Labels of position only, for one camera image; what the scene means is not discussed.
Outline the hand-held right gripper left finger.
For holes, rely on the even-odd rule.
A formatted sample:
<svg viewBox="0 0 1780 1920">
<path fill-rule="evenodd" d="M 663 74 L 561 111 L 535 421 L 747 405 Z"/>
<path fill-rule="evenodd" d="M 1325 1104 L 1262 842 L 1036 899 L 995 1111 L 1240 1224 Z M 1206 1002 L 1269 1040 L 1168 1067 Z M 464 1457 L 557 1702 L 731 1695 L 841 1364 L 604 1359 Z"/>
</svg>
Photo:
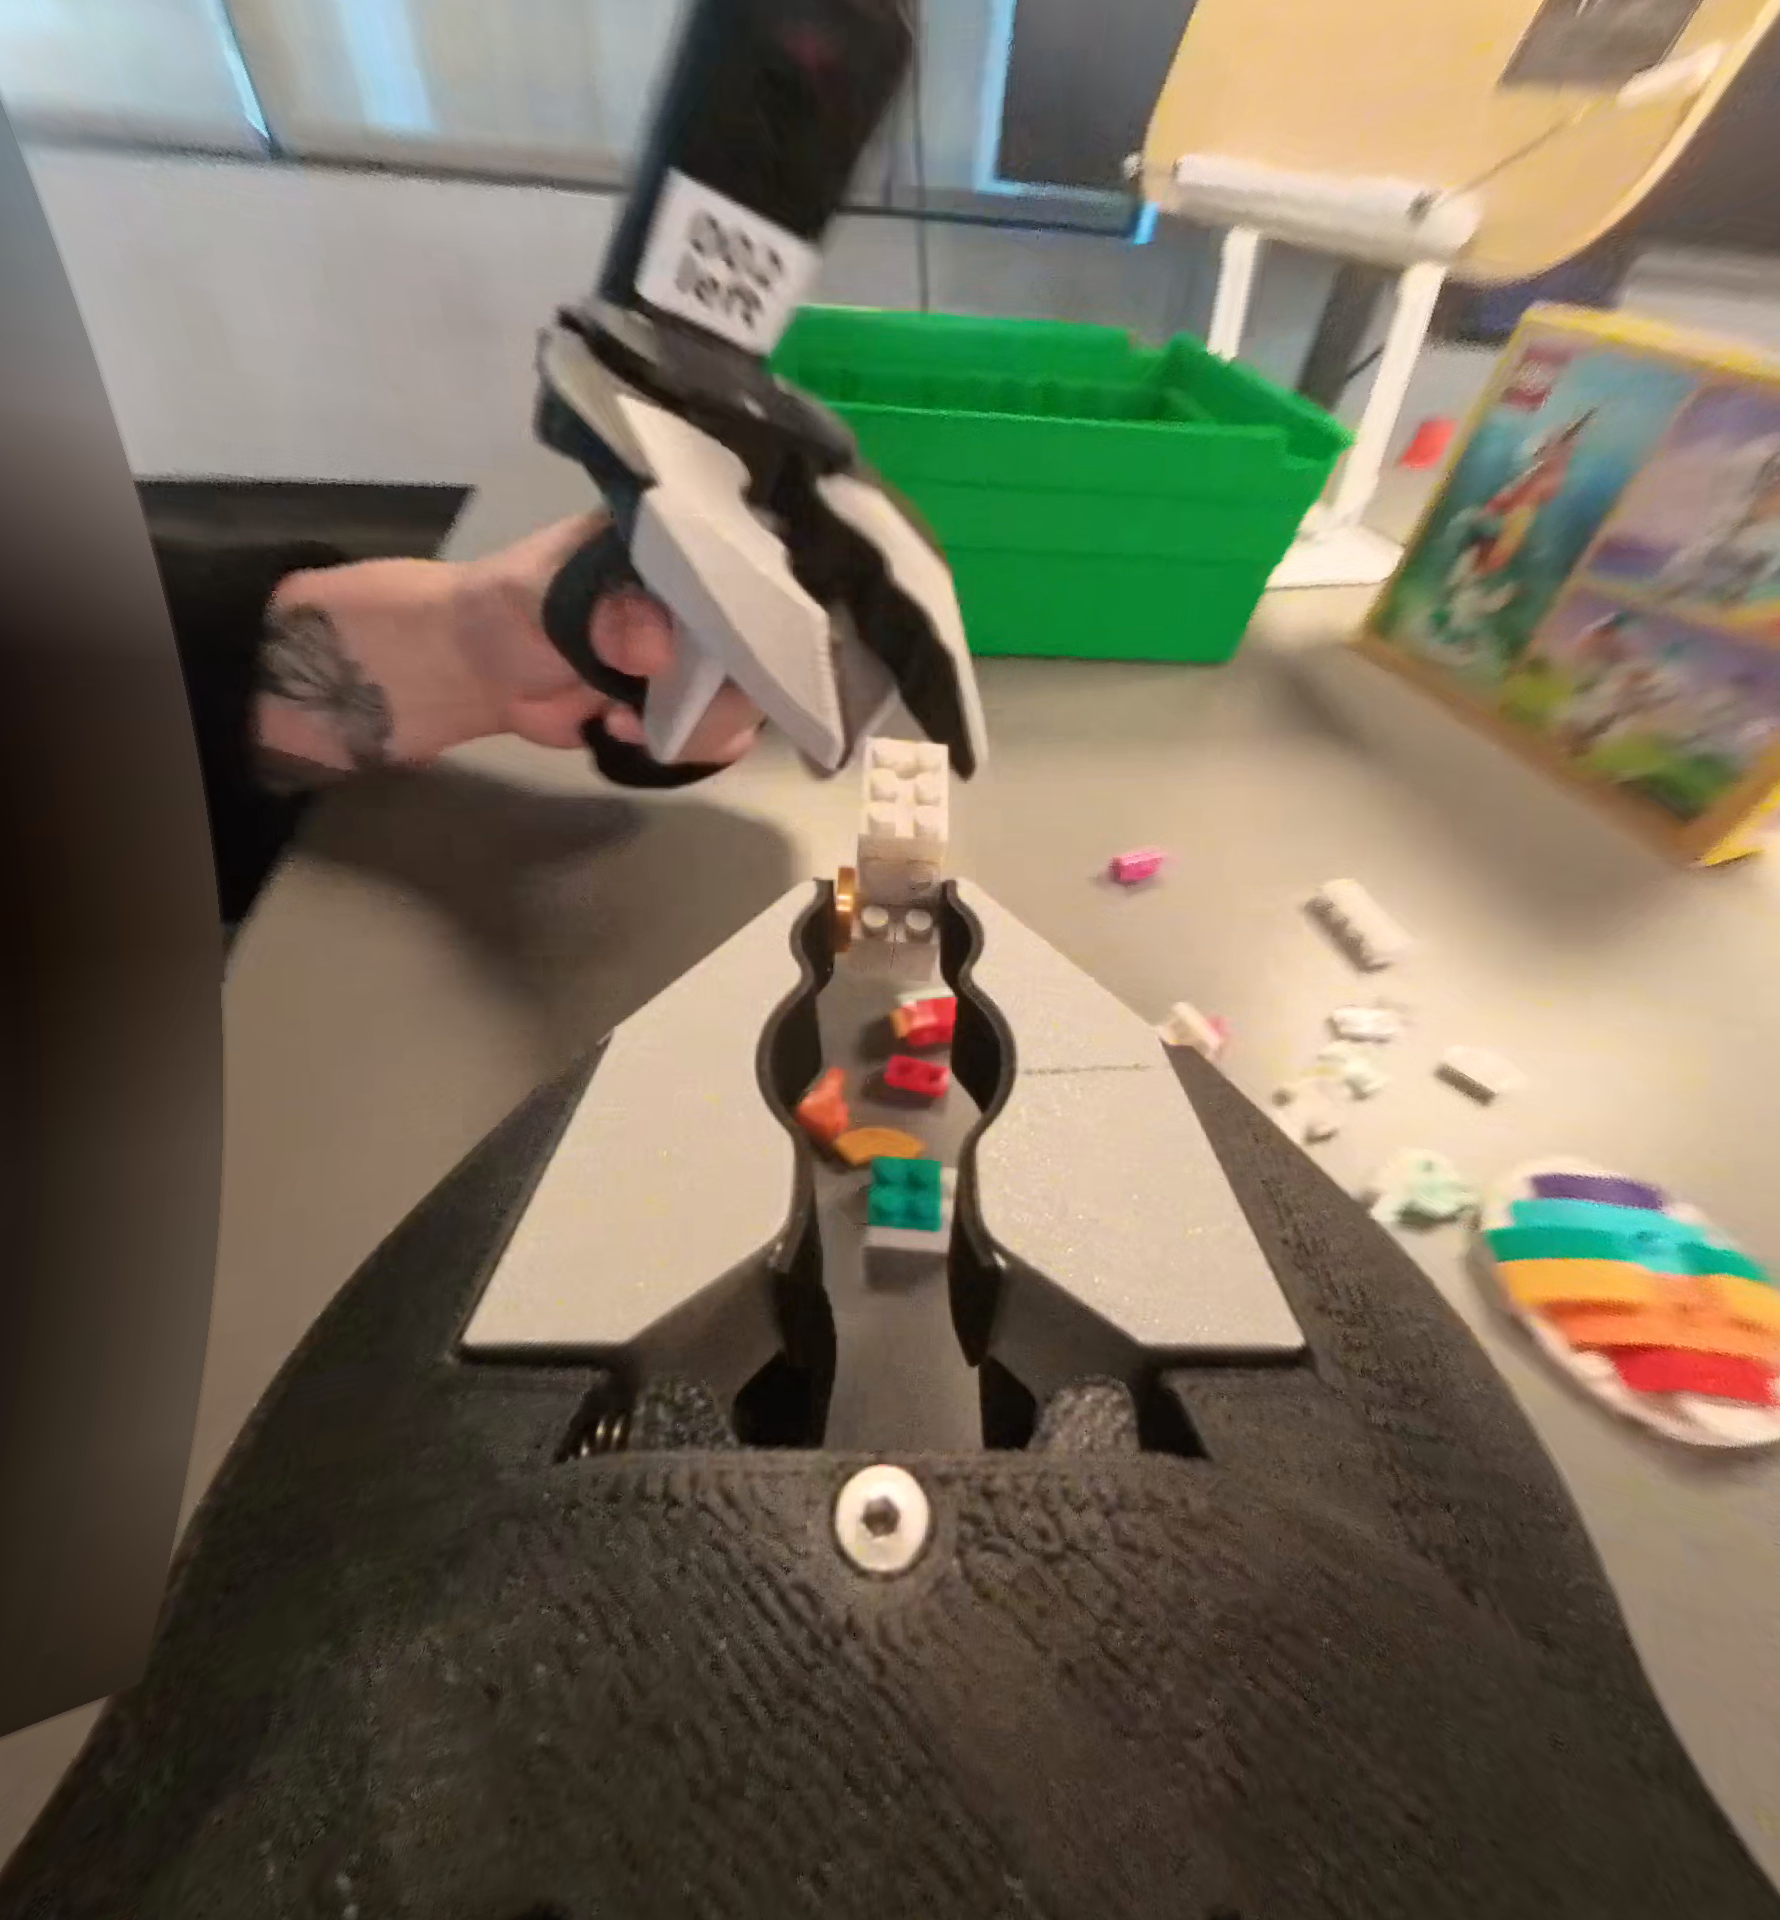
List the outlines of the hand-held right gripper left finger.
<svg viewBox="0 0 1780 1920">
<path fill-rule="evenodd" d="M 587 1371 L 563 1447 L 827 1439 L 837 1331 L 817 1156 L 832 884 L 806 880 L 607 1036 L 463 1325 L 463 1356 Z"/>
</svg>

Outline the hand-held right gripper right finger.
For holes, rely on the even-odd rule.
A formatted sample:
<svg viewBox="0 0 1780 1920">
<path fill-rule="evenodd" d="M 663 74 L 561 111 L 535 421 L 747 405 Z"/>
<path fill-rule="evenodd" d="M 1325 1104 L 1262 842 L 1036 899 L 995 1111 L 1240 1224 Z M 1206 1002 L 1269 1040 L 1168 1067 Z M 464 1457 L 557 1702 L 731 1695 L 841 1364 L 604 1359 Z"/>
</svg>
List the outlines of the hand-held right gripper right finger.
<svg viewBox="0 0 1780 1920">
<path fill-rule="evenodd" d="M 1194 1085 L 1215 1077 L 982 884 L 947 886 L 957 1153 L 950 1321 L 980 1438 L 1027 1447 L 1100 1383 L 1166 1444 L 1176 1376 L 1288 1369 L 1308 1337 Z"/>
</svg>

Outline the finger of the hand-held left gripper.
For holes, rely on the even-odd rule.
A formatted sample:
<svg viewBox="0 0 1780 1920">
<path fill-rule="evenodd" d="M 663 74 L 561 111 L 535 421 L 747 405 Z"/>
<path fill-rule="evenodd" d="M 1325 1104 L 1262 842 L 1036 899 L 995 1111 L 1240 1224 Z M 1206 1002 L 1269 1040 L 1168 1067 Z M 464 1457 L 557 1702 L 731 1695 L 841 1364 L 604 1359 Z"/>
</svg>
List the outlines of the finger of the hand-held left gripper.
<svg viewBox="0 0 1780 1920">
<path fill-rule="evenodd" d="M 656 322 L 555 322 L 539 338 L 537 437 L 597 483 L 604 532 L 566 560 L 542 628 L 576 673 L 640 716 L 625 773 L 692 771 L 719 693 L 738 687 L 814 771 L 850 733 L 830 611 L 798 580 L 778 499 L 850 444 L 762 359 Z M 610 668 L 590 616 L 635 585 L 668 611 L 676 649 L 658 678 Z"/>
<path fill-rule="evenodd" d="M 990 755 L 957 578 L 873 471 L 793 471 L 793 743 L 830 778 L 901 707 L 970 779 Z"/>
</svg>

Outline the white lego brick assembly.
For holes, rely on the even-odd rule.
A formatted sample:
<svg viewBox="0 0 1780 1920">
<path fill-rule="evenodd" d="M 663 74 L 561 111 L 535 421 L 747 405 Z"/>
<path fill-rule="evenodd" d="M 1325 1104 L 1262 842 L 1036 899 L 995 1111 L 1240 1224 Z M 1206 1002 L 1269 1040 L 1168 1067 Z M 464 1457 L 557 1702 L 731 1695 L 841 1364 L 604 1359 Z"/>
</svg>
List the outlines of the white lego brick assembly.
<svg viewBox="0 0 1780 1920">
<path fill-rule="evenodd" d="M 835 938 L 855 972 L 924 989 L 941 969 L 950 854 L 944 746 L 871 735 L 858 757 L 855 858 L 832 886 Z"/>
</svg>

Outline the green and grey lego brick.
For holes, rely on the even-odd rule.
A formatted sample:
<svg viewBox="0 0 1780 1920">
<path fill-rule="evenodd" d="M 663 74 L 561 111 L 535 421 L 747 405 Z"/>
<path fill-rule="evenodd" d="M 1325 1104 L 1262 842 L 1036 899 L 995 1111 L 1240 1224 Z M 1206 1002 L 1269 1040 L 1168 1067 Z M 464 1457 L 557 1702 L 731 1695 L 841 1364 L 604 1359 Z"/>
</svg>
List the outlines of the green and grey lego brick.
<svg viewBox="0 0 1780 1920">
<path fill-rule="evenodd" d="M 864 1195 L 862 1277 L 873 1287 L 906 1283 L 950 1254 L 959 1171 L 928 1156 L 877 1157 Z"/>
</svg>

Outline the cluster of small pale lego pieces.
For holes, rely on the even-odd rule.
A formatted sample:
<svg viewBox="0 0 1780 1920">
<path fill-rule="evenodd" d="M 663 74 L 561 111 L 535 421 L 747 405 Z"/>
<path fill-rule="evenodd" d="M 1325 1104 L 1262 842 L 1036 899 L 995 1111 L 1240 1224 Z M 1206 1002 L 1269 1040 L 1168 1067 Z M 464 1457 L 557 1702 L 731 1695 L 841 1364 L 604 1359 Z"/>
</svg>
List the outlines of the cluster of small pale lego pieces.
<svg viewBox="0 0 1780 1920">
<path fill-rule="evenodd" d="M 1337 1139 L 1348 1111 L 1396 1085 L 1392 1057 L 1414 1030 L 1412 1007 L 1389 997 L 1348 999 L 1330 1009 L 1316 1049 L 1270 1094 L 1270 1113 L 1281 1132 L 1298 1145 Z M 1529 1085 L 1518 1062 L 1471 1041 L 1436 1048 L 1427 1077 L 1431 1085 L 1478 1108 L 1493 1108 Z"/>
</svg>

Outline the mint green lego plate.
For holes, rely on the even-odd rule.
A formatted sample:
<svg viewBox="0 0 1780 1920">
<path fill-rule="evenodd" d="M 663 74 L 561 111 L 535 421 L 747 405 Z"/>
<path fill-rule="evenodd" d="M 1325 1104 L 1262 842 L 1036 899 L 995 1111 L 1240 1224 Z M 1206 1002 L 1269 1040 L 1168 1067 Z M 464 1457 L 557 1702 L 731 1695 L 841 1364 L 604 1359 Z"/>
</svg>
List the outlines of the mint green lego plate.
<svg viewBox="0 0 1780 1920">
<path fill-rule="evenodd" d="M 1366 1200 L 1373 1219 L 1391 1230 L 1448 1226 L 1480 1206 L 1480 1193 L 1463 1170 L 1428 1148 L 1404 1148 L 1383 1161 L 1366 1186 Z"/>
</svg>

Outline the long white lego brick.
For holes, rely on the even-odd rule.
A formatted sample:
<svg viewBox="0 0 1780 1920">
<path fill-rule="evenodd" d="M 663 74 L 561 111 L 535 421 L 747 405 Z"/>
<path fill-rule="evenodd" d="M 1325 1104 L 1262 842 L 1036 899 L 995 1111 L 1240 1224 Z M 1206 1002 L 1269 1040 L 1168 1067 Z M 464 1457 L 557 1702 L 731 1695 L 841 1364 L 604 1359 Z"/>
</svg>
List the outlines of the long white lego brick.
<svg viewBox="0 0 1780 1920">
<path fill-rule="evenodd" d="M 1348 876 L 1316 886 L 1305 899 L 1305 913 L 1364 974 L 1389 972 L 1416 947 L 1414 933 Z"/>
</svg>

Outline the rainbow lego oval plate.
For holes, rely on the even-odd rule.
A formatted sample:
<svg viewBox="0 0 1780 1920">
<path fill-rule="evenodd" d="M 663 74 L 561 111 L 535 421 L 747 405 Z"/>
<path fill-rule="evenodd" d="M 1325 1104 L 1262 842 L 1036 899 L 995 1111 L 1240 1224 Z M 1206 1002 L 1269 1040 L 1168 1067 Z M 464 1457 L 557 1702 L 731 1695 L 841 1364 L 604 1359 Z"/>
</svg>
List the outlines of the rainbow lego oval plate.
<svg viewBox="0 0 1780 1920">
<path fill-rule="evenodd" d="M 1575 1391 L 1717 1454 L 1780 1447 L 1780 1274 L 1672 1188 L 1575 1157 L 1478 1202 L 1490 1301 Z"/>
</svg>

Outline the lego set cardboard box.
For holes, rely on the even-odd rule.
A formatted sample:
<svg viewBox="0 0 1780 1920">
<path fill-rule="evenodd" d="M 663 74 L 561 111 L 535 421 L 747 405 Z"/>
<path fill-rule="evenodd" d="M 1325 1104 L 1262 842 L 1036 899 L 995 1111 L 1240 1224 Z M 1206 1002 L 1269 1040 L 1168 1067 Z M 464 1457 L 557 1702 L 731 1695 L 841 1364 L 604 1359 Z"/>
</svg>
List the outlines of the lego set cardboard box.
<svg viewBox="0 0 1780 1920">
<path fill-rule="evenodd" d="M 1685 866 L 1780 828 L 1780 352 L 1535 305 L 1355 645 Z"/>
</svg>

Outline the person's left hand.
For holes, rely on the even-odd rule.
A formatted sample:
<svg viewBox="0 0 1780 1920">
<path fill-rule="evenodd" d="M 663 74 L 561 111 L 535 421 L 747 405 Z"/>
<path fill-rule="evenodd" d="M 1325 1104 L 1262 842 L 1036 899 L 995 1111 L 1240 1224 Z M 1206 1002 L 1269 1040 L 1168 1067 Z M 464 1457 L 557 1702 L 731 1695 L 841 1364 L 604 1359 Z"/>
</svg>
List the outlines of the person's left hand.
<svg viewBox="0 0 1780 1920">
<path fill-rule="evenodd" d="M 546 588 L 607 527 L 595 509 L 481 557 L 289 573 L 256 655 L 255 743 L 272 779 L 429 765 L 500 735 L 568 752 L 590 723 L 642 743 L 640 716 L 582 679 L 542 628 Z"/>
</svg>

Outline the green plastic bin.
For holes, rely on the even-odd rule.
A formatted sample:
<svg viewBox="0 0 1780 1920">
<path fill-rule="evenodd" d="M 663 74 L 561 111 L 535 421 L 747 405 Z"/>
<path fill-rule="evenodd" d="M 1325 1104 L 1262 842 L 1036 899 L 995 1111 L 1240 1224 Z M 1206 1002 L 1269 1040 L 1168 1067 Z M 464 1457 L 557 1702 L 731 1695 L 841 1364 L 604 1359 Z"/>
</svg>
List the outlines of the green plastic bin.
<svg viewBox="0 0 1780 1920">
<path fill-rule="evenodd" d="M 772 367 L 927 521 L 980 657 L 1233 660 L 1352 441 L 1182 333 L 817 304 Z"/>
</svg>

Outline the dark screen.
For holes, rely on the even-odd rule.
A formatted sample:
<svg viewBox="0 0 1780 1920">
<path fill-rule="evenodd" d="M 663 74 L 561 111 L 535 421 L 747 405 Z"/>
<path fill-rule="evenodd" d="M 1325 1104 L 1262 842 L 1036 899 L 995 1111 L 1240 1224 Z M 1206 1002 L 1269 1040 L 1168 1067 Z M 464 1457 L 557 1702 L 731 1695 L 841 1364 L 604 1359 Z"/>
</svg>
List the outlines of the dark screen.
<svg viewBox="0 0 1780 1920">
<path fill-rule="evenodd" d="M 984 176 L 1027 194 L 1123 196 L 1192 11 L 1192 1 L 998 3 Z"/>
</svg>

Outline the wooden stool with white frame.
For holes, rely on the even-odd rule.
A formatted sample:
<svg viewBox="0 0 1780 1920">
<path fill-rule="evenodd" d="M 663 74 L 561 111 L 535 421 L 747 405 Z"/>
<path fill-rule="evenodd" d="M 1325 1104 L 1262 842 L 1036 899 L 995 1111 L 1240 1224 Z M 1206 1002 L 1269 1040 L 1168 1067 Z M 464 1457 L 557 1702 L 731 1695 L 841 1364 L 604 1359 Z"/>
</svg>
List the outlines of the wooden stool with white frame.
<svg viewBox="0 0 1780 1920">
<path fill-rule="evenodd" d="M 1244 342 L 1269 243 L 1392 280 L 1334 483 L 1269 588 L 1381 585 L 1364 517 L 1448 280 L 1521 283 L 1622 227 L 1670 176 L 1780 1 L 1205 1 L 1142 134 L 1142 203 L 1223 229 L 1206 333 Z"/>
</svg>

